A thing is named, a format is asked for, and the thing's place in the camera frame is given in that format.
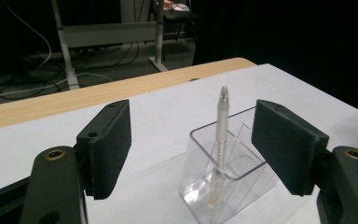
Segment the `wire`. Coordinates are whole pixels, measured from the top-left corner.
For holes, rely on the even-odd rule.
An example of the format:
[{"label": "wire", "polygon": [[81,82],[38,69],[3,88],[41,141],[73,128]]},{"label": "wire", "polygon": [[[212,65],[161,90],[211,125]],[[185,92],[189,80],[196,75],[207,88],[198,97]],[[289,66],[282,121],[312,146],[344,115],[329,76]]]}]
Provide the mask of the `wire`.
[{"label": "wire", "polygon": [[[93,74],[93,73],[81,73],[81,74],[78,74],[76,76],[77,77],[81,77],[81,76],[96,76],[96,77],[102,77],[102,78],[108,79],[109,81],[114,81],[110,77],[105,77],[105,76],[102,76],[102,75],[99,75],[99,74]],[[0,97],[6,97],[7,95],[25,93],[25,92],[29,92],[29,91],[39,91],[38,93],[40,93],[41,91],[43,91],[45,89],[48,89],[48,88],[52,88],[52,87],[57,87],[60,90],[61,88],[59,88],[58,86],[60,84],[62,84],[63,82],[66,82],[66,81],[67,81],[67,78],[65,78],[63,80],[60,80],[60,81],[58,81],[56,83],[53,83],[51,85],[44,86],[44,87],[37,87],[37,88],[32,88],[32,89],[22,90],[22,91],[9,91],[9,92],[4,92],[4,93],[0,92]]]},{"label": "wire", "polygon": [[46,40],[45,37],[43,37],[41,34],[39,34],[31,25],[29,25],[27,22],[25,22],[22,18],[20,18],[12,9],[11,7],[7,4],[7,2],[5,0],[2,0],[5,5],[7,6],[7,9],[22,23],[24,23],[26,26],[28,26],[28,28],[30,28],[32,31],[34,31],[37,35],[39,35],[48,45],[48,57],[41,63],[39,64],[39,66],[36,67],[35,71],[39,70],[51,57],[51,46],[49,44],[49,42]]},{"label": "wire", "polygon": [[80,73],[80,74],[77,74],[76,75],[77,77],[80,77],[80,76],[95,76],[95,77],[102,77],[102,78],[105,78],[105,79],[108,79],[109,81],[114,81],[112,78],[110,77],[105,77],[103,75],[99,75],[99,74],[94,74],[94,73]]}]

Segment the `clear plastic container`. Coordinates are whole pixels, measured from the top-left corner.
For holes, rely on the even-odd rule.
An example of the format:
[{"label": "clear plastic container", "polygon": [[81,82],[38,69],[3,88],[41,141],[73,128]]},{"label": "clear plastic container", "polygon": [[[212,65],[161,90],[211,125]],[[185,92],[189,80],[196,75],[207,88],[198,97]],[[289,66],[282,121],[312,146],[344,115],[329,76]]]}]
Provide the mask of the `clear plastic container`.
[{"label": "clear plastic container", "polygon": [[223,169],[216,123],[190,133],[179,193],[199,223],[225,223],[275,188],[278,177],[251,143],[254,114],[251,108],[228,118]]}]

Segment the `wooden table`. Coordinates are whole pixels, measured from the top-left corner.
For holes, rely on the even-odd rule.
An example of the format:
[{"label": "wooden table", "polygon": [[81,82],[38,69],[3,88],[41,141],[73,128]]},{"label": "wooden table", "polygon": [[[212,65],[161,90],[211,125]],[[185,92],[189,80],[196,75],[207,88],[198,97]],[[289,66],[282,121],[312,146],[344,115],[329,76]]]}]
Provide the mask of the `wooden table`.
[{"label": "wooden table", "polygon": [[114,102],[137,94],[183,84],[196,78],[211,77],[254,65],[246,59],[234,58],[1,104],[0,128],[87,106]]}]

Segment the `silver pen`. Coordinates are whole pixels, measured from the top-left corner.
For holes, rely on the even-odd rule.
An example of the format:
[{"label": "silver pen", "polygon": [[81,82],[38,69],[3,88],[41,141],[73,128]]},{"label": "silver pen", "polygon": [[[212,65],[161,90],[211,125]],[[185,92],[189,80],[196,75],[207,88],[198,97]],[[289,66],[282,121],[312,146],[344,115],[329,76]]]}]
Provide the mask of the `silver pen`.
[{"label": "silver pen", "polygon": [[228,89],[223,86],[220,91],[219,103],[217,104],[217,123],[216,123],[216,143],[217,146],[217,163],[219,168],[225,167],[226,142],[228,130]]},{"label": "silver pen", "polygon": [[219,102],[217,104],[217,122],[216,122],[216,145],[217,167],[213,169],[211,178],[211,189],[209,205],[213,209],[213,223],[216,223],[221,213],[221,203],[224,193],[225,179],[221,171],[224,171],[226,166],[226,143],[228,131],[228,89],[223,86],[220,91]]}]

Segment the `metal frame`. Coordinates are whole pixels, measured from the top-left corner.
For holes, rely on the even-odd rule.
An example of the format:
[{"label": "metal frame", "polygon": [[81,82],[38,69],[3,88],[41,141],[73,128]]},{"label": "metal frame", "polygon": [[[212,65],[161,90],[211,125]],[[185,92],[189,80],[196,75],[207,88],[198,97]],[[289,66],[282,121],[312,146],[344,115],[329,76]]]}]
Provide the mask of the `metal frame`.
[{"label": "metal frame", "polygon": [[162,55],[162,10],[163,0],[158,0],[158,20],[148,22],[126,22],[95,25],[63,26],[57,0],[51,0],[62,55],[65,61],[69,90],[79,89],[76,72],[72,66],[69,48],[97,46],[137,41],[156,41],[155,57],[150,62],[160,71],[168,71],[161,63]]}]

